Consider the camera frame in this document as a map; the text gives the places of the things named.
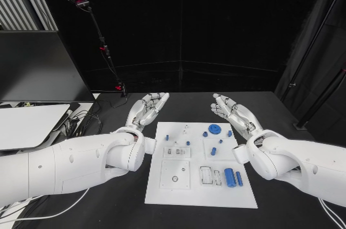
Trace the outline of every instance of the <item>white cable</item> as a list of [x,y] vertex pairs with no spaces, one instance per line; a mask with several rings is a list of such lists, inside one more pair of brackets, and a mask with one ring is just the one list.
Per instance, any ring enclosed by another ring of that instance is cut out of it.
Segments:
[[325,205],[324,201],[321,200],[321,203],[324,205],[324,207],[328,209],[328,211],[334,214],[335,218],[340,220],[340,223],[342,224],[344,228],[346,228],[346,224],[344,221],[341,220],[341,218],[337,216],[337,214],[331,211],[331,209],[328,208],[328,206]]
[[325,209],[325,207],[324,207],[324,205],[322,205],[322,200],[321,200],[319,198],[318,198],[318,203],[319,203],[321,208],[324,209],[328,217],[331,218],[332,222],[335,223],[335,225],[340,227],[340,229],[344,229],[344,228],[340,226],[340,224],[337,223],[335,219],[331,217],[331,215],[329,215],[329,213],[328,213],[328,211],[327,211],[327,209]]
[[7,211],[7,210],[9,210],[11,208],[14,208],[15,206],[18,206],[19,204],[27,203],[27,202],[30,202],[31,200],[35,200],[35,199],[38,199],[38,198],[41,198],[41,197],[43,197],[43,195],[40,195],[40,196],[31,198],[30,200],[25,200],[25,201],[22,201],[22,202],[19,202],[17,205],[14,205],[14,206],[11,206],[11,207],[8,207],[8,208],[0,210],[0,213],[4,212],[4,211]]
[[27,218],[18,218],[15,220],[7,220],[4,222],[0,222],[0,224],[4,224],[4,223],[9,223],[9,222],[17,222],[17,221],[28,221],[28,220],[41,220],[41,219],[47,219],[47,218],[53,218],[56,216],[58,216],[61,213],[64,213],[73,206],[74,204],[81,200],[86,192],[87,192],[89,188],[86,189],[84,193],[81,194],[81,196],[79,197],[79,199],[76,200],[76,202],[71,204],[71,206],[64,209],[60,213],[54,214],[54,215],[48,215],[48,216],[41,216],[41,217],[27,217]]

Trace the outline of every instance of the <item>black table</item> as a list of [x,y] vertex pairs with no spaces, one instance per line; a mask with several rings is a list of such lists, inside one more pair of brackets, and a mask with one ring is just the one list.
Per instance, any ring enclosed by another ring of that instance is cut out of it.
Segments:
[[[263,129],[269,129],[288,139],[309,140],[306,131],[296,131],[296,122],[278,98],[270,92],[220,92],[241,104],[254,114]],[[100,101],[102,133],[123,126],[132,104],[143,93],[128,95],[128,102],[118,108],[109,108]],[[210,92],[171,93],[168,101],[154,122],[145,126],[142,134],[155,137],[156,122],[224,123],[210,111],[214,103]],[[123,102],[118,94],[100,94],[99,100],[109,100],[113,105]],[[97,131],[96,121],[90,122],[86,135]],[[234,132],[237,143],[244,143]],[[253,191],[257,209],[221,208],[204,206],[178,206],[143,204],[149,174],[151,155],[136,172],[112,178],[92,187],[73,208],[60,216],[34,221],[24,221],[18,228],[37,229],[291,229],[335,228],[324,213],[315,197],[302,193],[292,185],[278,180],[265,180],[244,164],[247,179]],[[25,217],[47,216],[64,210],[80,197],[81,192],[51,195]],[[346,221],[346,208],[329,204],[329,208]]]

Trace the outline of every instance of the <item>blue plastic part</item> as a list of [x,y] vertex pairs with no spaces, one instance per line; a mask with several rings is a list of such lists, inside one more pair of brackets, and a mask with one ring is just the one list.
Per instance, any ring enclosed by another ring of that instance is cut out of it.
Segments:
[[221,128],[220,128],[220,126],[218,125],[216,125],[216,124],[211,124],[210,126],[208,126],[208,132],[211,133],[211,134],[220,134],[220,132],[221,132]]
[[240,173],[236,172],[234,175],[236,175],[236,179],[237,179],[237,184],[241,187],[243,186],[243,181],[241,181]]
[[214,156],[214,153],[216,153],[216,147],[211,148],[210,155]]
[[231,168],[224,169],[224,181],[226,181],[226,186],[229,188],[236,187],[236,178],[234,178],[234,173]]

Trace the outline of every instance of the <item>computer monitor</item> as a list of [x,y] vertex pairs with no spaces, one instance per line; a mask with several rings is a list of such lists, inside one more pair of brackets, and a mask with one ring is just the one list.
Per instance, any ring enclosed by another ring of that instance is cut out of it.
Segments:
[[58,32],[0,31],[0,102],[93,101]]

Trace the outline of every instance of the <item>hole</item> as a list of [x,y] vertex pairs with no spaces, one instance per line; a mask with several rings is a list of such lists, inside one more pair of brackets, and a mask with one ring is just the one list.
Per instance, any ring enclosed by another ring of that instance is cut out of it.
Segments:
[[316,171],[318,171],[318,167],[316,167],[315,165],[312,165],[311,173],[315,175],[315,174],[316,174]]

